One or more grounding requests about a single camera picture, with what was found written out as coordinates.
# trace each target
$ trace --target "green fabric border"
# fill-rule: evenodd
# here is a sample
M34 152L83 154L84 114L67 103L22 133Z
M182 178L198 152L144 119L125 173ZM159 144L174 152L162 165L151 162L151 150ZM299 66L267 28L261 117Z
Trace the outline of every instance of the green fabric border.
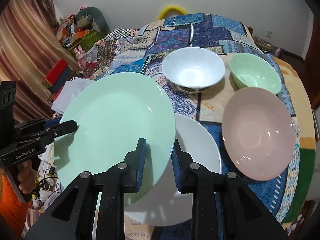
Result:
M289 211L284 217L282 223L291 223L298 217L309 191L313 169L315 167L315 160L316 150L300 149L297 188L295 190Z

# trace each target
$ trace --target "napkin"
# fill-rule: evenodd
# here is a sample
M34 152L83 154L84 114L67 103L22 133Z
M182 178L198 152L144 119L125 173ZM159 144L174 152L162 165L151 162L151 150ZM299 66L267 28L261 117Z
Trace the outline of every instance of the napkin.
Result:
M53 102L51 109L59 114L64 114L73 99L75 99L82 90L93 82L95 81L82 78L75 78L74 80L67 81L61 90L60 95Z

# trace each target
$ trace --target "human hand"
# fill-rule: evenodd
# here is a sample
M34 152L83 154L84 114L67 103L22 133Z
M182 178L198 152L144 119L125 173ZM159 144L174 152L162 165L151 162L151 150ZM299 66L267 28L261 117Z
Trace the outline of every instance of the human hand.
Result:
M19 189L24 193L30 193L35 185L36 171L32 169L31 160L22 163L18 174L18 181L20 181Z

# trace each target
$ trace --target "silver screw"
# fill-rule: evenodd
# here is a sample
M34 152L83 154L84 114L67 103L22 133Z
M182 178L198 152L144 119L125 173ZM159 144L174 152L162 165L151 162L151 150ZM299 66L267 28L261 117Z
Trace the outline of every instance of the silver screw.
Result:
M88 171L83 171L83 172L81 172L81 174L80 174L80 177L82 178L82 179L86 179L87 177L89 177L90 176L90 172L88 172Z
M228 175L228 177L229 177L230 179L235 179L236 176L237 176L237 174L235 174L233 171L229 171L229 172L227 173L227 175Z
M193 170L199 169L200 165L198 163L191 163L190 164L190 168L192 168Z
M128 165L126 163L119 163L118 164L118 168L121 169L121 170L125 169L126 167L128 167Z

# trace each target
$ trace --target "pink bowl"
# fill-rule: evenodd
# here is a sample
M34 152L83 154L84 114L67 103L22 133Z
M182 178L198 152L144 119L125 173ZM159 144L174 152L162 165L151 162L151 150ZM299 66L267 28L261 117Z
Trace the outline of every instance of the pink bowl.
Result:
M269 180L290 163L296 133L278 97L261 88L243 88L225 107L222 136L231 161L244 175Z

